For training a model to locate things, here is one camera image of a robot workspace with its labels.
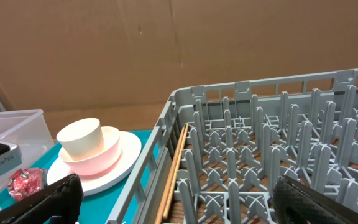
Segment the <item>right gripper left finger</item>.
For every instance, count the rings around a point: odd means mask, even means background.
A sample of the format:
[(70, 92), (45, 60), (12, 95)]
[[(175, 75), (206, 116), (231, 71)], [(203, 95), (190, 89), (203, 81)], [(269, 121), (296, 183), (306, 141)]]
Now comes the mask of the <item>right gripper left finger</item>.
[(0, 223), (45, 223), (55, 217), (54, 223), (75, 224), (83, 198), (79, 176), (70, 174), (1, 210)]

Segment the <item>red snack wrapper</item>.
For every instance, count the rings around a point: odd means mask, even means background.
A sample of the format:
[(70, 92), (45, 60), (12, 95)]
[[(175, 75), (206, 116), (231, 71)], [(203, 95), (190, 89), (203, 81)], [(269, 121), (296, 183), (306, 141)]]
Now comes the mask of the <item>red snack wrapper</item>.
[(46, 186), (46, 169), (39, 167), (17, 170), (8, 180), (7, 190), (16, 201), (23, 200)]

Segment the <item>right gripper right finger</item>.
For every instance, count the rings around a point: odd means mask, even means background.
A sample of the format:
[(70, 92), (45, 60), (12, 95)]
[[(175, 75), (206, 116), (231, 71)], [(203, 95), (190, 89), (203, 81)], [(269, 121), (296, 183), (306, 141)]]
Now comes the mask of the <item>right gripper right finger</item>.
[(357, 212), (286, 175), (273, 190), (273, 208), (280, 224), (358, 224)]

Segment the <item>cream cup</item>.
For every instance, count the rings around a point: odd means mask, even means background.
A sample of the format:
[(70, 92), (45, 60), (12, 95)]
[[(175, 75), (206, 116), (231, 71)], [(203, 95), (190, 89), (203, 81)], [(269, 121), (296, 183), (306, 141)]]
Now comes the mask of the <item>cream cup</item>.
[(95, 156), (104, 149), (100, 120), (85, 118), (75, 121), (58, 132), (57, 141), (74, 161)]

